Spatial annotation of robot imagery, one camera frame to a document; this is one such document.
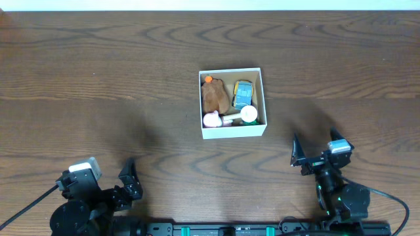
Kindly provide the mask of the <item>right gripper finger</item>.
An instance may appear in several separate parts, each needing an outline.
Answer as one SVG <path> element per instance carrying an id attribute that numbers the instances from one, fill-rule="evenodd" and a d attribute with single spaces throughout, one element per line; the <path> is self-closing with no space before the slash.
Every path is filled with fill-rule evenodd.
<path id="1" fill-rule="evenodd" d="M 294 134 L 290 165 L 300 166 L 305 162 L 305 160 L 306 160 L 305 153 L 302 149 L 302 146 L 299 142 L 297 135 Z"/>
<path id="2" fill-rule="evenodd" d="M 340 134 L 340 132 L 335 127 L 331 127 L 329 133 L 330 133 L 332 141 L 346 140 L 348 144 L 350 145 L 350 147 L 352 148 L 354 147 L 344 136 Z"/>

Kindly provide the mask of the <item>green round toy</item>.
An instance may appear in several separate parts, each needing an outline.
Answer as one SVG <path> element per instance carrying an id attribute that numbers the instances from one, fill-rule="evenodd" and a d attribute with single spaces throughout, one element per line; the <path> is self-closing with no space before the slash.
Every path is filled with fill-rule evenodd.
<path id="1" fill-rule="evenodd" d="M 257 120 L 254 120 L 252 122 L 242 121 L 241 125 L 243 125 L 243 126 L 254 126 L 254 125 L 260 125 L 260 123 Z"/>

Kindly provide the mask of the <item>white round wooden toy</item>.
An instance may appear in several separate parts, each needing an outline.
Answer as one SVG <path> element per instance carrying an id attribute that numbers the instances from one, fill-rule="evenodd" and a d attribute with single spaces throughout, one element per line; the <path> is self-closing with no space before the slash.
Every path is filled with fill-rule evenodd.
<path id="1" fill-rule="evenodd" d="M 258 111 L 256 107 L 248 105 L 244 106 L 239 113 L 225 115 L 222 117 L 223 121 L 233 121 L 234 119 L 241 119 L 243 122 L 251 123 L 258 117 Z"/>

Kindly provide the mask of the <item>yellow grey toy truck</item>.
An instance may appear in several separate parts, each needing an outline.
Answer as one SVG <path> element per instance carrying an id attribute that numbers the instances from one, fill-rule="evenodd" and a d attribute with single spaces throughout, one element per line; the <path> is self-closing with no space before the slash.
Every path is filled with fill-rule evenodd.
<path id="1" fill-rule="evenodd" d="M 250 81 L 236 81 L 234 85 L 234 95 L 232 106 L 236 110 L 241 110 L 245 106 L 250 106 L 253 96 L 253 84 Z"/>

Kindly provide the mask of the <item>white cardboard box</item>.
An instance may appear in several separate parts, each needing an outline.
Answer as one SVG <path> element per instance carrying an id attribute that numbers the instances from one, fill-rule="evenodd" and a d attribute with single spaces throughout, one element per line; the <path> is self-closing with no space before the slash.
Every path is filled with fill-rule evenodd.
<path id="1" fill-rule="evenodd" d="M 256 107 L 258 111 L 257 121 L 260 125 L 243 126 L 241 119 L 234 119 L 230 127 L 205 128 L 203 126 L 203 116 L 206 114 L 202 108 L 201 86 L 204 84 L 205 76 L 210 75 L 214 79 L 220 79 L 224 83 L 224 88 L 229 96 L 230 109 L 225 114 L 219 114 L 221 117 L 239 113 L 240 110 L 234 109 L 232 99 L 234 95 L 234 85 L 236 81 L 250 81 L 253 84 L 253 96 L 251 106 Z M 217 138 L 237 138 L 248 136 L 261 136 L 267 127 L 266 108 L 264 101 L 263 78 L 260 68 L 245 69 L 219 69 L 199 72 L 199 95 L 201 112 L 201 131 L 203 139 Z"/>

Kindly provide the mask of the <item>pink duck toy with hat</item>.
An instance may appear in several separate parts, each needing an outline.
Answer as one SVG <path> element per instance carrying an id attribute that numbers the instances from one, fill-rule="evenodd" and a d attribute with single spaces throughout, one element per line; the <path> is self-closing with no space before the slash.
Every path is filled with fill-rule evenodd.
<path id="1" fill-rule="evenodd" d="M 223 120 L 217 110 L 203 116 L 203 126 L 205 128 L 230 127 L 232 123 L 232 120 Z"/>

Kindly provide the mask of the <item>brown plush bear toy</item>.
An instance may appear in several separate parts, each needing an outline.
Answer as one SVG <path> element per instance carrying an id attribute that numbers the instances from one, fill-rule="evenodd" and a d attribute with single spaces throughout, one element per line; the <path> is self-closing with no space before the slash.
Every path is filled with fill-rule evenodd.
<path id="1" fill-rule="evenodd" d="M 210 75 L 205 76 L 204 84 L 201 86 L 201 97 L 204 113 L 217 111 L 219 114 L 225 114 L 230 109 L 229 96 L 220 79 L 214 79 Z"/>

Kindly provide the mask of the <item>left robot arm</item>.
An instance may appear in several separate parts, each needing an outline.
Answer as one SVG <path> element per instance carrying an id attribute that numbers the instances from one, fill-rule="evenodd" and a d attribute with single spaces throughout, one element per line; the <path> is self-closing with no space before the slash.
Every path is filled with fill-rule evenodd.
<path id="1" fill-rule="evenodd" d="M 126 161 L 118 175 L 122 186 L 101 189 L 102 171 L 94 157 L 76 162 L 56 180 L 66 203 L 50 218 L 53 235 L 145 235 L 142 220 L 128 216 L 115 217 L 129 210 L 133 201 L 142 199 L 143 189 L 134 159 Z"/>

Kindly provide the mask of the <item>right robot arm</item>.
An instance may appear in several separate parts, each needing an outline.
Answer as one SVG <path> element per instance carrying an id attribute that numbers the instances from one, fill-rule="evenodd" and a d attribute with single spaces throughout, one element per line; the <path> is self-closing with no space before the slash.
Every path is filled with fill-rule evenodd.
<path id="1" fill-rule="evenodd" d="M 359 224 L 368 217 L 370 193 L 354 184 L 346 184 L 340 169 L 350 163 L 354 146 L 335 128 L 330 129 L 331 141 L 317 157 L 307 157 L 297 137 L 293 137 L 290 165 L 301 167 L 303 176 L 315 175 L 318 204 L 327 216 L 319 222 L 323 230 Z"/>

